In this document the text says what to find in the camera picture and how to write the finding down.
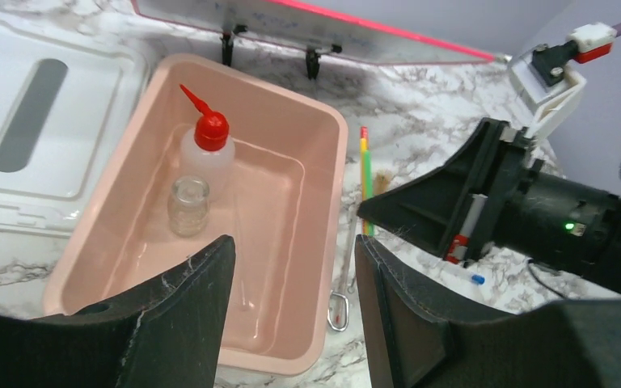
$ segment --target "pink edge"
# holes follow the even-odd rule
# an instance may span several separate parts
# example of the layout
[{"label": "pink edge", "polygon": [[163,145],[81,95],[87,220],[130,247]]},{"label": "pink edge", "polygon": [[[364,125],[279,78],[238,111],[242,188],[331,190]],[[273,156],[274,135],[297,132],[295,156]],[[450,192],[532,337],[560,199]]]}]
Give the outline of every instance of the pink edge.
[{"label": "pink edge", "polygon": [[282,6],[290,6],[292,8],[297,8],[299,10],[311,12],[314,14],[320,14],[323,16],[327,16],[328,18],[341,20],[346,23],[356,24],[358,26],[370,28],[373,30],[385,32],[387,34],[392,34],[396,36],[401,36],[406,39],[416,40],[421,43],[430,44],[432,46],[441,47],[442,49],[447,49],[450,51],[455,51],[458,53],[467,54],[473,57],[482,58],[486,61],[494,61],[494,55],[490,53],[485,53],[483,51],[475,50],[473,48],[468,48],[465,46],[461,46],[458,44],[453,44],[449,42],[445,42],[444,40],[430,38],[428,36],[422,36],[415,34],[413,32],[404,31],[395,27],[385,26],[384,24],[370,22],[369,20],[360,19],[355,16],[350,16],[346,14],[342,14],[336,11],[330,11],[328,9],[312,6],[310,4],[304,4],[302,2],[298,2],[296,0],[265,0],[266,2],[274,2],[276,4],[280,4]]}]

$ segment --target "red cap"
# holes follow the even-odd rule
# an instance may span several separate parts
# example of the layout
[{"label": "red cap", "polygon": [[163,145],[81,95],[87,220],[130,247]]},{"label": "red cap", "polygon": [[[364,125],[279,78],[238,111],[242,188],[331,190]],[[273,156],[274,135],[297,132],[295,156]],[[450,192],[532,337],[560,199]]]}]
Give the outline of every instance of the red cap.
[{"label": "red cap", "polygon": [[227,143],[227,137],[230,136],[230,124],[220,112],[211,111],[203,100],[196,97],[185,85],[180,84],[180,89],[194,103],[196,109],[203,116],[196,122],[196,130],[194,131],[194,141],[199,148],[206,151],[218,151]]}]

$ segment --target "black clamp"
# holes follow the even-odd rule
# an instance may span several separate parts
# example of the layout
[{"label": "black clamp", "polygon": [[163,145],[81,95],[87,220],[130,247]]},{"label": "black clamp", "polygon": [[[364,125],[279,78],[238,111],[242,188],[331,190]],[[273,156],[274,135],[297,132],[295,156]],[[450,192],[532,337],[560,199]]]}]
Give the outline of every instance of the black clamp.
[{"label": "black clamp", "polygon": [[248,27],[242,24],[237,24],[232,29],[232,32],[223,32],[222,38],[222,64],[225,66],[232,66],[232,54],[234,53],[234,37],[233,35],[239,35],[242,32],[248,31]]},{"label": "black clamp", "polygon": [[553,47],[540,44],[532,52],[532,67],[546,86],[551,87],[563,81],[565,65],[579,53],[580,49],[574,40]]},{"label": "black clamp", "polygon": [[308,73],[308,79],[318,79],[318,73],[320,72],[320,57],[329,53],[341,53],[341,46],[333,44],[332,48],[325,53],[320,53],[314,48],[306,50],[306,72]]}]

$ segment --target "blue cap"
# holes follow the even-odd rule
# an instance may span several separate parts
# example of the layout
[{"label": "blue cap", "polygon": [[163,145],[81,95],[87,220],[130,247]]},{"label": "blue cap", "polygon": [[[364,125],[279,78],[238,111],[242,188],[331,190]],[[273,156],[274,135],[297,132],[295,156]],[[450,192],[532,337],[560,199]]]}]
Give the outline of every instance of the blue cap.
[{"label": "blue cap", "polygon": [[477,284],[477,285],[483,285],[484,284],[484,276],[481,275],[473,275],[471,278],[473,283]]}]

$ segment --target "white plastic container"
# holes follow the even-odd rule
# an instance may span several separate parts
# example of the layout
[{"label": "white plastic container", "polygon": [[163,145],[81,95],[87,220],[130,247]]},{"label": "white plastic container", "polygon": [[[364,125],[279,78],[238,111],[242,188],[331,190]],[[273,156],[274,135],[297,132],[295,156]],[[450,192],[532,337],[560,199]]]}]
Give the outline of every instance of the white plastic container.
[{"label": "white plastic container", "polygon": [[205,180],[210,187],[210,200],[216,201],[225,191],[234,163],[230,125],[223,114],[210,110],[184,85],[180,88],[203,114],[194,130],[187,131],[182,137],[180,171],[183,175],[195,175]]},{"label": "white plastic container", "polygon": [[132,49],[0,14],[0,231],[72,234],[149,72]]}]

